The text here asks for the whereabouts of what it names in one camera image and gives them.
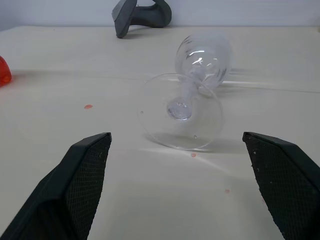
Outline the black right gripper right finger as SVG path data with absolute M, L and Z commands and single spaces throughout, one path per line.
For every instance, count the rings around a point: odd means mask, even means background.
M 320 168 L 296 144 L 244 132 L 255 179 L 286 240 L 320 238 Z

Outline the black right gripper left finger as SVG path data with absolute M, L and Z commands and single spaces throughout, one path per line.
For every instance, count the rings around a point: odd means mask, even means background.
M 35 187 L 2 240 L 86 240 L 100 202 L 112 135 L 86 137 Z

